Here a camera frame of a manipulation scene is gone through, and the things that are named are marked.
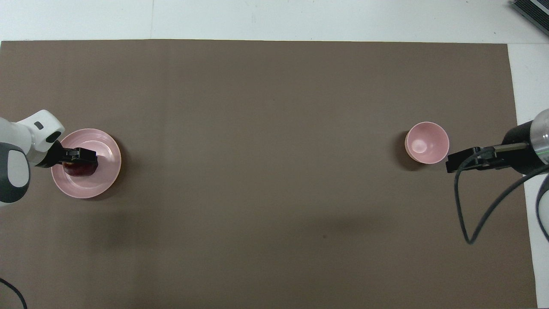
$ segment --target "brown mat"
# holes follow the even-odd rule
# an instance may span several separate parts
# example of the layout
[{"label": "brown mat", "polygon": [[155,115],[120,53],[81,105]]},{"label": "brown mat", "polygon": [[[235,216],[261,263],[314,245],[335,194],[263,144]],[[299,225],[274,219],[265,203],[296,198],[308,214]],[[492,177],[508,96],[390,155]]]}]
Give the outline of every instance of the brown mat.
[{"label": "brown mat", "polygon": [[[124,157],[97,198],[34,168],[0,209],[0,277],[29,308],[536,304],[522,190],[469,246],[453,174],[403,148],[425,120],[450,151],[501,141],[516,125],[505,45],[3,42],[0,104],[104,130]],[[469,229],[518,178],[464,173]]]}]

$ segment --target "black cable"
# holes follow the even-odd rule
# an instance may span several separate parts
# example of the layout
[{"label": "black cable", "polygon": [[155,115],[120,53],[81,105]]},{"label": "black cable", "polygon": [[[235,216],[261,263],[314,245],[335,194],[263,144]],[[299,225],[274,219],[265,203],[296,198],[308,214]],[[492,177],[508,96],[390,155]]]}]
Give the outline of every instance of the black cable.
[{"label": "black cable", "polygon": [[541,202],[541,198],[543,197],[543,195],[547,194],[547,191],[549,191],[548,187],[549,187],[549,176],[548,177],[545,177],[545,180],[544,182],[541,184],[541,188],[540,188],[540,192],[537,194],[537,198],[536,198],[536,218],[537,218],[537,223],[540,225],[540,228],[541,228],[541,232],[543,233],[543,235],[545,236],[545,239],[547,239],[547,241],[549,241],[549,234],[547,233],[547,230],[545,229],[545,226],[543,224],[543,222],[541,221],[541,217],[540,217],[540,202]]},{"label": "black cable", "polygon": [[25,298],[23,297],[23,294],[21,294],[21,292],[18,289],[16,287],[14,287],[11,283],[7,282],[6,280],[4,280],[2,278],[0,278],[0,282],[5,284],[10,289],[12,289],[17,294],[17,297],[19,297],[19,300],[21,301],[21,304],[23,304],[23,309],[27,309],[27,303],[25,302]]},{"label": "black cable", "polygon": [[470,245],[472,245],[475,242],[475,240],[477,239],[477,237],[480,233],[480,230],[484,226],[484,223],[486,223],[486,220],[488,219],[488,217],[492,214],[494,209],[496,209],[496,207],[501,203],[501,201],[503,201],[503,199],[505,197],[507,197],[507,195],[509,195],[511,192],[513,192],[514,189],[518,188],[518,186],[525,183],[530,178],[532,178],[534,176],[537,176],[537,175],[549,170],[549,165],[544,165],[540,168],[534,169],[531,173],[529,173],[528,175],[525,175],[524,177],[522,177],[519,180],[515,181],[512,185],[510,185],[507,189],[505,189],[505,191],[503,191],[496,198],[496,200],[494,200],[494,202],[492,202],[490,207],[488,207],[488,209],[486,210],[486,212],[484,213],[484,215],[480,219],[480,221],[477,225],[477,228],[473,232],[473,235],[471,236],[471,238],[469,238],[469,235],[467,234],[467,230],[465,228],[465,222],[463,221],[463,213],[461,212],[460,193],[459,193],[459,190],[458,190],[458,182],[460,180],[460,174],[463,171],[463,169],[472,160],[474,160],[478,156],[483,155],[485,153],[493,153],[493,152],[495,152],[495,149],[493,147],[486,147],[486,148],[482,149],[481,151],[478,151],[478,152],[472,154],[471,156],[469,156],[457,168],[456,176],[454,177],[454,180],[453,180],[453,190],[454,190],[455,199],[456,199],[457,216],[460,219],[461,232],[463,232],[463,237],[465,238],[465,241]]}]

